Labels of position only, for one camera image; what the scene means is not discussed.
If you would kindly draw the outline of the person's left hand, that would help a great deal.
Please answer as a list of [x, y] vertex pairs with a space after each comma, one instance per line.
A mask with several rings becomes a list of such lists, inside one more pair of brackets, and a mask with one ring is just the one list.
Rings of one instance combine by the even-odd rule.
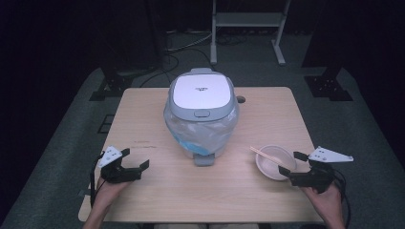
[[93, 209], [107, 210], [129, 185], [130, 182], [110, 183], [100, 177], [97, 181], [96, 199]]

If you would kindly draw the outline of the white metal stand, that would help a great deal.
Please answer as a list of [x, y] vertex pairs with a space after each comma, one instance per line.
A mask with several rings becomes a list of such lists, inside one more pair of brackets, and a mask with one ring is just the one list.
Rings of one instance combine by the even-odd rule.
[[285, 0], [280, 12], [217, 12], [217, 0], [212, 0], [210, 63], [216, 64], [217, 30], [219, 28], [276, 28], [276, 38], [271, 40], [272, 49], [280, 66], [287, 64], [280, 48], [281, 38], [288, 18], [291, 0]]

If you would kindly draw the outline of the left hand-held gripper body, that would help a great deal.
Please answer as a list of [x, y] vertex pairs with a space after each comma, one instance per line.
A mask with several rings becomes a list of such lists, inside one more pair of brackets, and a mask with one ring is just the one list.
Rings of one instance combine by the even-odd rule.
[[98, 167], [100, 175], [110, 183], [130, 182], [141, 179], [141, 172], [137, 168], [124, 168], [121, 163], [124, 157], [121, 150], [109, 146], [101, 156]]

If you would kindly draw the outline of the person's right hand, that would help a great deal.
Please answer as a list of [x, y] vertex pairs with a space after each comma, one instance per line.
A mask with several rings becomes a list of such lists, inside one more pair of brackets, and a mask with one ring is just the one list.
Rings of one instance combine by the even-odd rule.
[[311, 187], [301, 187], [301, 190], [322, 220], [338, 216], [343, 218], [341, 195], [334, 183], [321, 194]]

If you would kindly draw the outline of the pale pink bowl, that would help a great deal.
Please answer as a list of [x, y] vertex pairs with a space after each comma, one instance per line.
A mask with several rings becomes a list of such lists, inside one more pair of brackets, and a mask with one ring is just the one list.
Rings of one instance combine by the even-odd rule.
[[[275, 157], [283, 164], [285, 168], [291, 171], [294, 171], [297, 168], [297, 163], [295, 162], [292, 153], [282, 147], [276, 145], [267, 145], [260, 148], [260, 151], [269, 156]], [[287, 179], [279, 173], [278, 164], [266, 159], [263, 156], [256, 155], [256, 165], [260, 172], [266, 177], [278, 181]]]

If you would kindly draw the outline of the white grey pedal bin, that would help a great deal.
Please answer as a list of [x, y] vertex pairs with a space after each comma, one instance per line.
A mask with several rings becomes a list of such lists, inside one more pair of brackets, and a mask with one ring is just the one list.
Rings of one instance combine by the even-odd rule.
[[[166, 104], [180, 119], [205, 122], [224, 118], [238, 101], [230, 78], [209, 68], [197, 68], [179, 75], [171, 83]], [[191, 155], [184, 151], [201, 167], [213, 165], [217, 157], [214, 154]]]

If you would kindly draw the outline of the black stand base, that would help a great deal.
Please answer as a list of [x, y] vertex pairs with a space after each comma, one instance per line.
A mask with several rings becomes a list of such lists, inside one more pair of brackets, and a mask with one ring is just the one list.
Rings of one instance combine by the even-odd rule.
[[334, 77], [305, 76], [305, 81], [314, 97], [324, 97], [330, 101], [352, 101], [351, 95]]
[[103, 101], [107, 97], [122, 97], [124, 91], [131, 87], [134, 78], [120, 73], [115, 68], [101, 67], [103, 80], [98, 89], [92, 92], [90, 101]]

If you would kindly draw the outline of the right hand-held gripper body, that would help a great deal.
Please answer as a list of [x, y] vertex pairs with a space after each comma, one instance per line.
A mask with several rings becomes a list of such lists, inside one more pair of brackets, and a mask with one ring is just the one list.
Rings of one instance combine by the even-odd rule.
[[309, 171], [305, 173], [290, 173], [289, 180], [293, 186], [311, 187], [319, 194], [325, 192], [334, 181], [334, 171], [331, 165], [340, 162], [353, 162], [352, 156], [346, 156], [335, 151], [317, 147], [305, 162]]

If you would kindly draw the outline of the clear plastic bin liner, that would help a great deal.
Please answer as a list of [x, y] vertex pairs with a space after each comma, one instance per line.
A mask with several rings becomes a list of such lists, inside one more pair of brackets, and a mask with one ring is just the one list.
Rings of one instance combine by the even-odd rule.
[[211, 154], [220, 156], [239, 120], [239, 105], [224, 118], [214, 121], [194, 122], [176, 117], [166, 104], [163, 112], [165, 124], [171, 135], [204, 147]]

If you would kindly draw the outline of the black floor plate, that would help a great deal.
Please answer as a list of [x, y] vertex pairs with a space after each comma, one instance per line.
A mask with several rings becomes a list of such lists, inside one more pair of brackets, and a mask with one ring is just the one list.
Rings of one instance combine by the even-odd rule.
[[97, 132], [99, 134], [108, 134], [114, 122], [114, 118], [115, 116], [113, 114], [105, 115], [100, 126], [98, 127]]

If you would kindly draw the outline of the blue crumpled film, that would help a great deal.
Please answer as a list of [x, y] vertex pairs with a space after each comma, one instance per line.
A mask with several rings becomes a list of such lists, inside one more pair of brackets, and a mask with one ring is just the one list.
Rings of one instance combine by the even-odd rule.
[[177, 138], [177, 142], [182, 146], [182, 148], [193, 154], [198, 154], [201, 156], [208, 156], [210, 154], [210, 152], [206, 150], [204, 147], [198, 146], [192, 142], [185, 141], [179, 138]]

